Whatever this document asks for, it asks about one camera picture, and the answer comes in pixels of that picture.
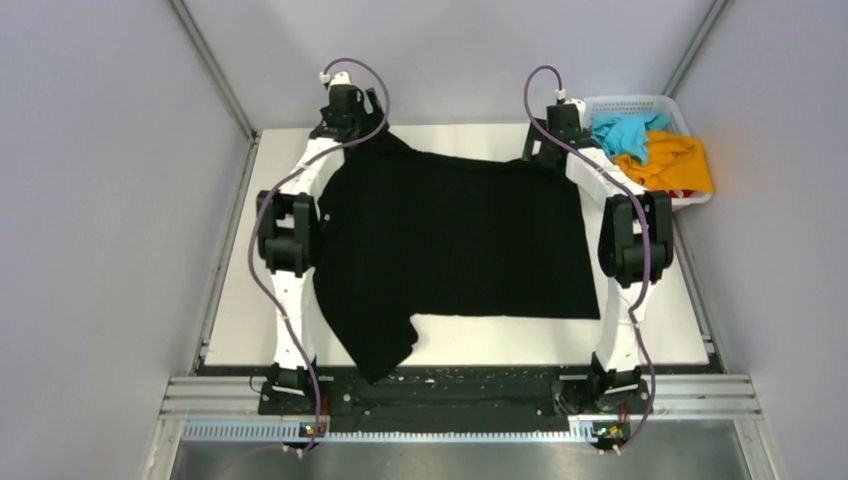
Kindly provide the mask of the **black t-shirt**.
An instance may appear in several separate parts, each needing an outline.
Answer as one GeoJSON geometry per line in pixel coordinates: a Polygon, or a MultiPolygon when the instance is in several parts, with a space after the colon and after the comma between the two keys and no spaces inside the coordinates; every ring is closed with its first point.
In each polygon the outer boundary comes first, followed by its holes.
{"type": "Polygon", "coordinates": [[[384,132],[345,152],[319,208],[317,302],[368,382],[410,357],[416,314],[601,316],[578,188],[552,169],[384,132]]]}

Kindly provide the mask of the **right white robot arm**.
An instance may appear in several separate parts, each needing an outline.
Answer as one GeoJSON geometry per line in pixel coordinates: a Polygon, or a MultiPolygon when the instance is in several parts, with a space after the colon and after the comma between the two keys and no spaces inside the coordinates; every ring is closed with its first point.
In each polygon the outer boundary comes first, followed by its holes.
{"type": "Polygon", "coordinates": [[[562,172],[602,211],[597,261],[608,279],[600,339],[587,378],[564,386],[573,412],[612,412],[647,400],[652,362],[641,325],[653,289],[673,262],[672,201],[634,182],[584,126],[586,105],[560,93],[543,120],[533,118],[524,157],[562,172]]]}

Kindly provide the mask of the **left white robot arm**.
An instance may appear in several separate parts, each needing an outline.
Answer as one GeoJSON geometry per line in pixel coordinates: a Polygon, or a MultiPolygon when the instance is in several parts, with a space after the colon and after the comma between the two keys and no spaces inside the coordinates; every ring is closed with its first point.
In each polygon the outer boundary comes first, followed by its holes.
{"type": "Polygon", "coordinates": [[[292,170],[257,194],[249,255],[270,274],[260,289],[277,315],[270,389],[302,414],[314,410],[321,397],[310,334],[320,313],[312,276],[322,251],[320,229],[329,219],[319,199],[346,152],[387,127],[374,89],[359,88],[346,71],[323,74],[320,80],[328,103],[292,170]]]}

